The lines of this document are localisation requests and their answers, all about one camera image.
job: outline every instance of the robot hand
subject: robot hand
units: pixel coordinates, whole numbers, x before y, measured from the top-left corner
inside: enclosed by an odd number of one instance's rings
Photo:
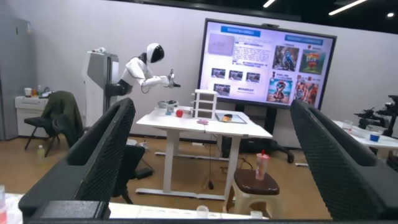
[[[174,88],[174,87],[181,87],[181,85],[176,84],[174,82],[174,72],[171,69],[170,74],[168,74],[167,76],[162,76],[162,83],[164,84],[164,87],[166,88]]]

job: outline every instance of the dark green jacket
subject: dark green jacket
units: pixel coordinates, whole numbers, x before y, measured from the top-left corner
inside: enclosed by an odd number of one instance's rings
[[[45,105],[42,118],[55,119],[65,114],[76,129],[79,136],[83,135],[83,123],[79,108],[73,94],[67,91],[56,91],[49,96],[49,102]]]

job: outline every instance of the caster wheel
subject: caster wheel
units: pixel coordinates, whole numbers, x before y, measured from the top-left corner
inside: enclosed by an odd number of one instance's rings
[[[294,158],[288,157],[288,158],[287,158],[287,162],[288,162],[288,163],[293,163],[293,162],[294,162]]]

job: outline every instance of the ceiling light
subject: ceiling light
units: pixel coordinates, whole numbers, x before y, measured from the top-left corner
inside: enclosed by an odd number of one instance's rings
[[[329,12],[329,16],[332,16],[332,15],[334,15],[334,14],[337,14],[337,13],[339,13],[339,12],[342,12],[342,11],[344,11],[344,10],[346,10],[346,9],[349,9],[349,8],[351,8],[351,7],[353,7],[353,6],[356,6],[357,4],[361,4],[362,2],[365,2],[366,0],[357,0],[357,1],[355,1],[355,2],[353,2],[353,3],[351,3],[351,4],[348,4],[348,5],[346,5],[346,6],[343,6],[343,7],[341,7],[341,8],[339,8],[339,9],[336,9],[336,10],[334,10],[333,12]]]
[[[268,7],[268,6],[270,6],[274,1],[275,1],[275,0],[268,0],[268,1],[263,5],[263,7]]]

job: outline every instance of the blue object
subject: blue object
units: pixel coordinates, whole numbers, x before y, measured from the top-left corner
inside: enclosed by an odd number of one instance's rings
[[[229,33],[229,34],[249,35],[252,37],[260,37],[261,36],[261,31],[259,31],[259,30],[243,29],[243,28],[228,27],[228,26],[221,26],[221,32],[225,32],[225,33]]]
[[[378,142],[379,138],[380,138],[380,136],[371,134],[371,141]]]
[[[321,45],[321,46],[323,45],[323,40],[321,40],[321,39],[301,37],[301,36],[296,36],[296,35],[286,35],[285,40],[303,43],[303,44],[313,44],[313,45]]]

